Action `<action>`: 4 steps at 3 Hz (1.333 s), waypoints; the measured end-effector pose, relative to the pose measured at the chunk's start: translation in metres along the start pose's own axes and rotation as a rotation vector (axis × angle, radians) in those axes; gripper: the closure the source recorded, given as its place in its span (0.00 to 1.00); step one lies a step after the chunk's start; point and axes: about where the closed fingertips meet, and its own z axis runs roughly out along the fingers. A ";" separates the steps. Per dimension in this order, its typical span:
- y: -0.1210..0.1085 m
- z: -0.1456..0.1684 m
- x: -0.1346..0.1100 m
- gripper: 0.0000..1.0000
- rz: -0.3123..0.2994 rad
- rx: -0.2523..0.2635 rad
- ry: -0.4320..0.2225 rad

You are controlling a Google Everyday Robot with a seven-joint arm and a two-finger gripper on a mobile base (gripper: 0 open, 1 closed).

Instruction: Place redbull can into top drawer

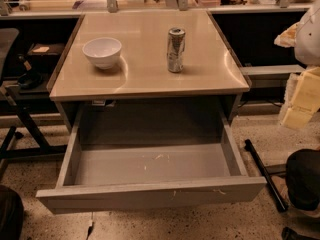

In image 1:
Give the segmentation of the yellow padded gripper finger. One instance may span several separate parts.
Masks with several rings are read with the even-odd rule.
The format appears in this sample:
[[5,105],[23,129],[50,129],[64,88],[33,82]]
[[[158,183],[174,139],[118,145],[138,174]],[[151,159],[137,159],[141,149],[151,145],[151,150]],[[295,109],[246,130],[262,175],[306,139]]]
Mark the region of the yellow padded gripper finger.
[[291,25],[275,38],[274,44],[284,48],[294,47],[296,45],[297,28],[297,23]]
[[300,75],[291,73],[286,84],[280,124],[301,129],[320,109],[320,67],[308,67]]

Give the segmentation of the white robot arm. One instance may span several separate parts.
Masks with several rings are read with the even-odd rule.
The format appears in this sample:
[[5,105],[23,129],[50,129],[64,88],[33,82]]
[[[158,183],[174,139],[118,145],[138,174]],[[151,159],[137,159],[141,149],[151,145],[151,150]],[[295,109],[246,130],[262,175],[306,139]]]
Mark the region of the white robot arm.
[[320,109],[320,0],[312,4],[299,22],[278,35],[274,43],[293,47],[295,58],[307,66],[300,75],[290,74],[279,114],[282,126],[301,129]]

